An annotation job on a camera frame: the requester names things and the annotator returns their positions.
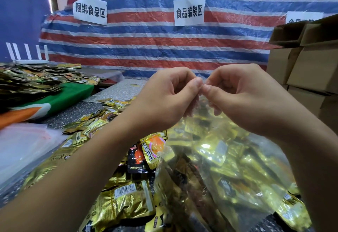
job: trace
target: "stacked cardboard boxes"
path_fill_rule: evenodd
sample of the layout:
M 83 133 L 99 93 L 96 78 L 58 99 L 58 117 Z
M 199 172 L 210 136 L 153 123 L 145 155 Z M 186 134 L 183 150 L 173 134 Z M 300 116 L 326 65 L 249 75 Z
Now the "stacked cardboard boxes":
M 270 43 L 267 72 L 338 133 L 338 15 L 277 26 Z

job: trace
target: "striped tarp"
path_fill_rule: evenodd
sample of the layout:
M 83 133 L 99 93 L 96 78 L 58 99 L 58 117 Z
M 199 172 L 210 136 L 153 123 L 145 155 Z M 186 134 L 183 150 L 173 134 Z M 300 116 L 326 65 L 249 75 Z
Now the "striped tarp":
M 74 19 L 75 1 L 42 25 L 50 60 L 125 70 L 128 77 L 176 66 L 205 76 L 227 63 L 265 66 L 273 27 L 288 11 L 338 13 L 338 0 L 206 0 L 204 24 L 175 27 L 174 0 L 104 0 L 108 25 L 100 26 Z

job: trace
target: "forearm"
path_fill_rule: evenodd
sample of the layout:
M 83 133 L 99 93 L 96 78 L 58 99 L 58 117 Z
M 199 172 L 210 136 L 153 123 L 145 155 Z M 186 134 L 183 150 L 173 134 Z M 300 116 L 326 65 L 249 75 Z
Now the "forearm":
M 336 224 L 338 137 L 312 114 L 298 114 L 288 135 L 275 140 L 286 154 L 317 232 Z
M 120 160 L 142 135 L 135 133 L 131 118 L 122 116 L 0 210 L 2 231 L 77 231 Z

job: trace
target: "paper sign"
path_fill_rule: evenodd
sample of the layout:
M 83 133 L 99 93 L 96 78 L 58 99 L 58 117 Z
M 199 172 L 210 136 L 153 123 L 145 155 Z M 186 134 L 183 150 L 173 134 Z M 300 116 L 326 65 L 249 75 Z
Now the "paper sign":
M 174 1 L 175 26 L 204 23 L 205 0 Z
M 315 21 L 322 19 L 324 13 L 321 12 L 298 12 L 298 11 L 288 11 L 286 13 L 286 23 L 294 23 L 299 21 Z
M 78 0 L 73 3 L 74 18 L 99 25 L 107 24 L 107 2 Z

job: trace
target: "black snack packet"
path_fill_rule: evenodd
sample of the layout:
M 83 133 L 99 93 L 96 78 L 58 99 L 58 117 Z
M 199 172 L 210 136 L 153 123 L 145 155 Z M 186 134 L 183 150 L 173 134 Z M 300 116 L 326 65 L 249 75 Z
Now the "black snack packet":
M 130 174 L 151 172 L 140 144 L 135 144 L 129 149 L 127 166 Z

